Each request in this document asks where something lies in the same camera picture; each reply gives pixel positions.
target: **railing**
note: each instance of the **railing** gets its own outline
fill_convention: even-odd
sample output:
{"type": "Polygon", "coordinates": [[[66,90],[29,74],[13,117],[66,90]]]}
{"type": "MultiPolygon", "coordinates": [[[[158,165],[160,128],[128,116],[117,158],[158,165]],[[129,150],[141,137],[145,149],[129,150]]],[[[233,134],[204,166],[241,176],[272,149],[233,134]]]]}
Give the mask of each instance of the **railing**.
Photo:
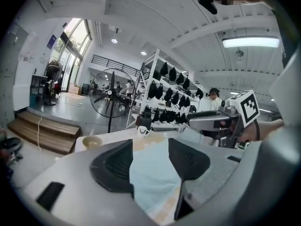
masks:
{"type": "Polygon", "coordinates": [[[92,61],[93,64],[97,64],[97,65],[102,65],[108,68],[113,68],[113,69],[120,69],[122,71],[124,71],[125,73],[138,77],[140,70],[134,69],[128,65],[124,65],[122,63],[119,63],[117,61],[114,60],[110,60],[98,55],[93,55],[92,61]]]}

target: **white cable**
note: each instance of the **white cable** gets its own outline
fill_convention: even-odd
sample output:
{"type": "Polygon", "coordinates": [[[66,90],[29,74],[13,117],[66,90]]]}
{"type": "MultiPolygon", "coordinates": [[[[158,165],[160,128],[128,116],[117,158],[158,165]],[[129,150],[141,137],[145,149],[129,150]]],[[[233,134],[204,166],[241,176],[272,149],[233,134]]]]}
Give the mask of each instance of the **white cable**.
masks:
{"type": "Polygon", "coordinates": [[[39,144],[40,122],[41,122],[42,119],[43,119],[43,116],[41,116],[41,119],[39,120],[39,123],[38,123],[38,147],[39,147],[39,149],[40,149],[40,151],[41,151],[42,162],[43,162],[43,171],[45,171],[45,164],[44,164],[43,152],[42,152],[42,149],[41,149],[40,144],[39,144]]]}

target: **wooden step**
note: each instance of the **wooden step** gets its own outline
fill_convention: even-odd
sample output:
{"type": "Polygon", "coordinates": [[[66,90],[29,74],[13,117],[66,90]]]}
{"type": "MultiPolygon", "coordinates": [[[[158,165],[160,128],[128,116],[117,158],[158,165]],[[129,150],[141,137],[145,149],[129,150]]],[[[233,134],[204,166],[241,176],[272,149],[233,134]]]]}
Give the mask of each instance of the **wooden step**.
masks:
{"type": "MultiPolygon", "coordinates": [[[[41,119],[40,116],[32,114],[27,111],[18,113],[17,118],[36,126],[36,128],[38,128],[38,123],[39,120],[41,119]]],[[[40,122],[40,129],[41,128],[44,128],[49,132],[53,132],[61,136],[66,136],[71,138],[78,138],[81,135],[81,128],[79,126],[60,123],[57,121],[46,119],[44,117],[40,122]]]]}
{"type": "MultiPolygon", "coordinates": [[[[19,118],[8,124],[8,128],[21,138],[38,145],[38,130],[35,125],[19,118]]],[[[76,139],[57,135],[44,128],[40,128],[39,145],[41,148],[55,153],[67,155],[73,151],[76,139]]]]}

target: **standing fan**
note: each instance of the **standing fan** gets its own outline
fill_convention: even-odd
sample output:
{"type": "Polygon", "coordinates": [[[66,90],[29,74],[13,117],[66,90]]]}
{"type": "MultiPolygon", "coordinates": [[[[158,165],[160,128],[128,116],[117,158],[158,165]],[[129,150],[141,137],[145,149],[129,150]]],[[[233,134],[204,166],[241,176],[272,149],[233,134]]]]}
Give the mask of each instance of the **standing fan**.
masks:
{"type": "Polygon", "coordinates": [[[108,133],[110,133],[112,118],[125,116],[133,106],[132,98],[126,92],[131,92],[135,97],[134,82],[122,70],[107,69],[95,76],[90,88],[91,104],[100,115],[109,118],[108,133]]]}

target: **fluorescent light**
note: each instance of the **fluorescent light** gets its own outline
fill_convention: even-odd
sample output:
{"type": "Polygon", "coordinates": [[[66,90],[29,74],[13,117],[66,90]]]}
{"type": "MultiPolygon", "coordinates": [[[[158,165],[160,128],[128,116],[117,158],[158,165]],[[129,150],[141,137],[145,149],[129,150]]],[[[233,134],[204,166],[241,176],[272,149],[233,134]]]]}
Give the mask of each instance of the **fluorescent light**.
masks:
{"type": "Polygon", "coordinates": [[[231,47],[245,47],[245,46],[258,46],[258,47],[279,47],[279,38],[267,36],[245,36],[235,37],[230,39],[223,39],[222,43],[225,48],[231,47]]]}
{"type": "Polygon", "coordinates": [[[260,109],[260,108],[259,108],[259,110],[260,110],[260,111],[264,111],[264,112],[268,112],[268,113],[272,113],[272,111],[267,111],[267,110],[260,109]]]}

